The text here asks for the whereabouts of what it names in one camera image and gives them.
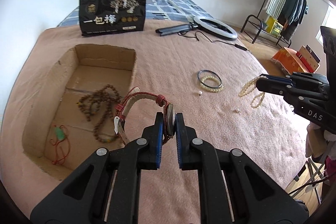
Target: pink blanket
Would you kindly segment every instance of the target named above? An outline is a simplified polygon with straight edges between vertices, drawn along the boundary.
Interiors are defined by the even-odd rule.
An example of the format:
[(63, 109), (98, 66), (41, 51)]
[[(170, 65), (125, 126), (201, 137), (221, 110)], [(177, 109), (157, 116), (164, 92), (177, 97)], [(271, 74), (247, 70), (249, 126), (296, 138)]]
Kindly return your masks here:
[[(199, 138), (219, 149), (242, 149), (282, 187), (298, 173), (305, 161), (308, 122), (294, 115), (280, 96), (266, 94), (258, 109), (250, 107), (255, 93), (238, 97), (247, 81), (266, 73), (249, 52), (205, 39), (198, 42), (155, 33), (159, 27), (177, 24), (147, 20), (143, 32), (90, 38), (81, 36), (79, 26), (49, 29), (40, 35), (13, 87), (0, 142), (3, 184), (27, 216), (59, 181), (24, 154), (23, 128), (48, 70), (68, 49), (81, 43), (135, 49), (138, 60), (134, 84), (142, 91), (165, 95), (178, 112), (183, 112), (185, 124), (195, 128)], [(201, 69), (217, 72), (224, 90), (198, 96), (196, 72)], [(160, 110), (151, 101), (137, 102), (127, 117), (129, 138), (141, 136), (142, 129), (154, 123)], [(170, 140), (162, 150), (161, 169), (142, 173), (139, 223), (196, 224), (200, 222), (199, 211), (197, 173), (179, 170), (176, 142)]]

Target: white bead bracelet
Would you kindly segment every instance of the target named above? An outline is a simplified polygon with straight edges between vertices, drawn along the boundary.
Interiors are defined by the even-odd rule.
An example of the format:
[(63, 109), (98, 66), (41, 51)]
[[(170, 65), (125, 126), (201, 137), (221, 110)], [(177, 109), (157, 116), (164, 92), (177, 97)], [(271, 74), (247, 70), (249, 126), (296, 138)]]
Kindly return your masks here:
[[(239, 97), (243, 97), (243, 96), (246, 96), (246, 95), (250, 94), (252, 91), (254, 91), (254, 89), (257, 87), (257, 80), (260, 79), (260, 78), (267, 78), (267, 77), (266, 77), (266, 76), (258, 76), (258, 77), (256, 77), (256, 78), (252, 79), (251, 81), (248, 81), (248, 82), (243, 86), (243, 88), (242, 88), (241, 91), (239, 92), (238, 96), (239, 96)], [(260, 97), (260, 101), (259, 101), (259, 103), (258, 103), (257, 105), (254, 105), (254, 101), (255, 101), (258, 97)], [(256, 96), (253, 98), (252, 102), (251, 102), (251, 107), (252, 107), (252, 108), (258, 108), (258, 107), (261, 105), (261, 103), (263, 102), (264, 98), (265, 98), (265, 92), (261, 92), (260, 94), (256, 95)]]
[[(214, 80), (218, 85), (219, 85), (219, 88), (217, 89), (212, 89), (212, 88), (208, 88), (207, 86), (203, 85), (204, 81), (206, 79), (211, 79), (211, 80)], [(221, 90), (224, 89), (223, 85), (221, 85), (221, 82), (215, 77), (215, 76), (211, 76), (211, 75), (208, 75), (208, 76), (205, 76), (201, 79), (201, 83), (199, 84), (201, 86), (202, 89), (204, 90), (207, 90), (207, 91), (210, 91), (210, 92), (219, 92)]]

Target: wooden prayer bead necklace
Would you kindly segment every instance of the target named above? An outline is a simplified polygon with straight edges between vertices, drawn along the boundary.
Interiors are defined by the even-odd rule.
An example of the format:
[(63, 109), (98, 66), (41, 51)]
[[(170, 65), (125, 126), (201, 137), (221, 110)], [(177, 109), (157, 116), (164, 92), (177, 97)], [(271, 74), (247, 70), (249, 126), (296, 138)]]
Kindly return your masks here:
[[(106, 91), (106, 89), (110, 88), (114, 95), (110, 95), (109, 92)], [(96, 90), (94, 93), (87, 94), (83, 96), (78, 104), (78, 107), (81, 112), (83, 112), (86, 116), (86, 120), (89, 122), (91, 120), (91, 116), (95, 115), (99, 109), (100, 109), (100, 104), (102, 102), (106, 102), (106, 110), (103, 113), (102, 117), (100, 118), (99, 122), (94, 126), (93, 129), (93, 136), (97, 141), (100, 141), (102, 143), (110, 143), (111, 141), (115, 140), (118, 138), (117, 135), (109, 138), (101, 138), (99, 136), (99, 128), (102, 124), (104, 124), (105, 119), (107, 117), (110, 117), (112, 122), (114, 123), (114, 114), (112, 112), (112, 103), (120, 103), (121, 101), (121, 96), (119, 95), (119, 92), (114, 88), (112, 85), (106, 85), (104, 86), (101, 90)]]

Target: window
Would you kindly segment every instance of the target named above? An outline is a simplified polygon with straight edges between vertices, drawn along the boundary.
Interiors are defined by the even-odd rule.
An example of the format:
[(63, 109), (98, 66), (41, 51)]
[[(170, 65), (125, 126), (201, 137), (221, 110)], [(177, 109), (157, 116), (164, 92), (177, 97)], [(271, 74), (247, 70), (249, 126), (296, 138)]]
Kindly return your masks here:
[[(328, 7), (327, 14), (325, 15), (322, 26), (336, 29), (336, 8), (332, 8), (330, 5)], [(319, 30), (316, 39), (323, 45), (323, 39), (321, 35), (321, 30)]]

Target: blue checkered bedsheet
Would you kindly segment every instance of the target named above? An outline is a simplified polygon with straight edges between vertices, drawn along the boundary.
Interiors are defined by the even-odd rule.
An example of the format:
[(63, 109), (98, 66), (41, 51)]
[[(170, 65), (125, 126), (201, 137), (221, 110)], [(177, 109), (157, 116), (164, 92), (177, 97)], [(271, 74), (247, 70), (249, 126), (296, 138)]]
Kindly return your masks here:
[[(78, 25), (79, 7), (73, 10), (59, 25)], [(194, 16), (212, 17), (191, 0), (146, 0), (146, 18), (192, 22)]]

